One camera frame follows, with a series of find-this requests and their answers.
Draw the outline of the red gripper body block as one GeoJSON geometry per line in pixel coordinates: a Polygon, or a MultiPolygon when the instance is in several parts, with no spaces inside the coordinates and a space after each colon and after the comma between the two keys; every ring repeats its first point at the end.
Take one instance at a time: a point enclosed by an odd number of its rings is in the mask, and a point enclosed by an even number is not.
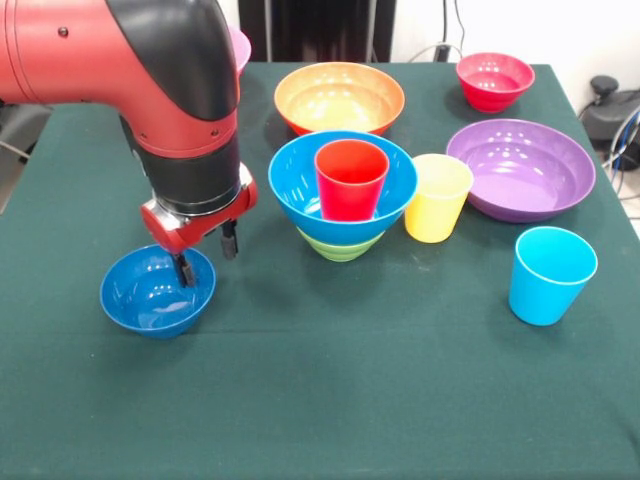
{"type": "Polygon", "coordinates": [[[238,220],[257,203],[257,185],[251,174],[241,174],[237,197],[224,208],[207,215],[184,216],[172,213],[156,198],[144,203],[142,220],[153,239],[171,254],[182,253],[197,245],[205,236],[228,220],[238,220]]]}

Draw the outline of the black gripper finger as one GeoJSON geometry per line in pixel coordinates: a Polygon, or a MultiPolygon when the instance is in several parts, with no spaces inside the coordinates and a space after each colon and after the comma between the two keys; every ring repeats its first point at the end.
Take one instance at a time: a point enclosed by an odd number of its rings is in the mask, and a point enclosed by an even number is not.
{"type": "Polygon", "coordinates": [[[174,267],[180,284],[183,288],[193,287],[196,283],[192,266],[183,253],[172,255],[174,267]]]}
{"type": "Polygon", "coordinates": [[[236,220],[228,220],[222,225],[221,246],[226,259],[234,259],[238,254],[236,220]]]}

